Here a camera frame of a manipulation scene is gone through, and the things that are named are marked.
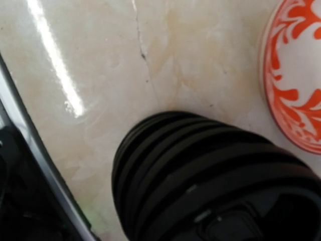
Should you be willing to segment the stack of black cup lids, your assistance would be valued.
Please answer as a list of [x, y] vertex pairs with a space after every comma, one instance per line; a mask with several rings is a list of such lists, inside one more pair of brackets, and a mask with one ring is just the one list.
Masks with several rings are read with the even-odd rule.
[[137, 123], [111, 183], [129, 240], [320, 240], [320, 177], [265, 137], [197, 114]]

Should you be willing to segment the red white patterned bowl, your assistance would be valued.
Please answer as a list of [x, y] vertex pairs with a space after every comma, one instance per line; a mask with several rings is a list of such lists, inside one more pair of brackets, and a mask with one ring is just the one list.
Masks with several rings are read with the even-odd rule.
[[320, 1], [281, 1], [258, 52], [261, 89], [280, 131], [320, 154]]

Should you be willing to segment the aluminium front frame rail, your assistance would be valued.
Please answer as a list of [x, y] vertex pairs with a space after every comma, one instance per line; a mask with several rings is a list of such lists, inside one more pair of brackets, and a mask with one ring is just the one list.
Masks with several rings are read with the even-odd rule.
[[3, 58], [1, 58], [1, 105], [6, 113], [7, 122], [20, 136], [27, 156], [31, 157], [32, 166], [40, 175], [46, 194], [76, 235], [76, 240], [100, 240], [91, 230], [90, 222], [48, 154]]

